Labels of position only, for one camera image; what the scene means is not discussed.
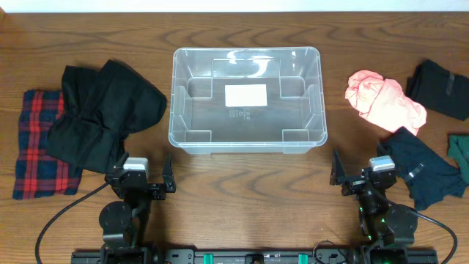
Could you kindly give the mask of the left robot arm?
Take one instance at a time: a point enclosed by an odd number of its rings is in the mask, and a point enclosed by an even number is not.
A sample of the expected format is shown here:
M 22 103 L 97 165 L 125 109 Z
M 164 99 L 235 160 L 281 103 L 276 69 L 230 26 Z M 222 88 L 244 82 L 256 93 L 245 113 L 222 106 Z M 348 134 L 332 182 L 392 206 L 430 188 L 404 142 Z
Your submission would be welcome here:
M 103 241 L 113 252 L 136 248 L 142 241 L 149 219 L 151 203 L 164 200 L 177 189 L 168 154 L 163 167 L 162 183 L 150 183 L 147 158 L 131 158 L 125 153 L 106 173 L 105 181 L 119 197 L 101 210 L 99 223 Z

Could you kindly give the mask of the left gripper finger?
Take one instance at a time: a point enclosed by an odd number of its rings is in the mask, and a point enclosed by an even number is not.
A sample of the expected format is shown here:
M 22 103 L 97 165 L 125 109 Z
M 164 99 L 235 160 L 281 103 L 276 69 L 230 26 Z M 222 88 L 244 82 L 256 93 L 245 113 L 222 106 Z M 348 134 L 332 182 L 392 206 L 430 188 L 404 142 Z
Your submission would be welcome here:
M 165 184 L 173 184 L 174 183 L 174 176 L 173 176 L 172 167 L 171 167 L 171 154 L 170 153 L 168 153 L 166 155 L 166 160 L 165 160 L 165 164 L 164 164 L 164 167 L 163 167 L 162 177 L 163 177 L 163 182 Z
M 118 161 L 115 163 L 115 165 L 113 167 L 113 173 L 114 174 L 116 174 L 120 170 L 123 170 L 124 164 L 125 164 L 125 162 L 128 158 L 129 158 L 129 153 L 126 152 L 118 159 Z

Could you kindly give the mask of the red navy plaid shirt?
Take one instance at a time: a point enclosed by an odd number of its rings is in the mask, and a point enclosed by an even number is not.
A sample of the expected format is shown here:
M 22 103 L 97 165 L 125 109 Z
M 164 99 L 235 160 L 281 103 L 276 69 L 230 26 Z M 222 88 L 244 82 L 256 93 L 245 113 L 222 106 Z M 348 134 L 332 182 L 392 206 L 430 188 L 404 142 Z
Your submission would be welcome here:
M 19 154 L 15 165 L 13 199 L 77 193 L 82 170 L 46 154 L 48 131 L 63 114 L 62 92 L 24 92 L 18 120 Z

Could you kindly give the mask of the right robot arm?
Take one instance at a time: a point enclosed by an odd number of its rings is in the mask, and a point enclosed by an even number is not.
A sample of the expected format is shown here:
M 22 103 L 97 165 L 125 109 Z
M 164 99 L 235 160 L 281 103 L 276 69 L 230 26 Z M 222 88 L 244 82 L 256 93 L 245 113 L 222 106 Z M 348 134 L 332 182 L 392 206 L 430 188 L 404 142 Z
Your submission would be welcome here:
M 362 233 L 378 247 L 406 247 L 415 242 L 417 216 L 385 195 L 396 183 L 396 175 L 396 164 L 384 155 L 371 158 L 359 175 L 349 176 L 338 151 L 333 151 L 330 184 L 341 186 L 342 196 L 354 196 L 358 201 Z

